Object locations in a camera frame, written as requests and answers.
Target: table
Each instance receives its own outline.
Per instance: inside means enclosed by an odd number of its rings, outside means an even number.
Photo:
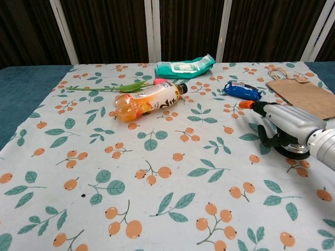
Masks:
[[[65,87],[151,83],[155,65],[75,65],[0,152],[0,250],[332,249],[335,173],[263,147],[255,128],[272,126],[221,91],[237,79],[283,103],[273,65],[327,89],[302,62],[218,63],[123,123],[117,93]]]

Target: orange gripper tip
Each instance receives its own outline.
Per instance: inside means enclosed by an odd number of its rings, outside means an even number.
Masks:
[[[251,105],[255,103],[255,101],[248,100],[248,101],[242,101],[239,103],[239,107],[243,109],[251,109]]]

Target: brown paper bag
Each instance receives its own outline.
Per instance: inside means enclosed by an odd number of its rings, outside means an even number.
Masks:
[[[286,79],[279,79],[275,71],[281,72]],[[299,107],[320,119],[335,117],[335,95],[317,87],[303,77],[290,78],[282,68],[269,70],[274,79],[267,83],[270,89],[282,96],[288,103]]]

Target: dark curtain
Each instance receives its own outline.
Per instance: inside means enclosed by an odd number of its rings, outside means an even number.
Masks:
[[[0,68],[70,64],[49,1],[0,1]]]
[[[323,42],[315,61],[335,61],[335,22]]]
[[[160,0],[162,61],[215,59],[224,2]]]
[[[325,2],[232,1],[222,61],[299,61]]]
[[[61,0],[80,63],[148,62],[143,0]]]

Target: bottle cap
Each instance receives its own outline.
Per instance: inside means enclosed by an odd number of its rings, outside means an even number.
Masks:
[[[187,85],[185,85],[185,84],[179,84],[181,87],[182,87],[182,90],[183,90],[183,93],[182,94],[184,94],[184,93],[187,93]]]

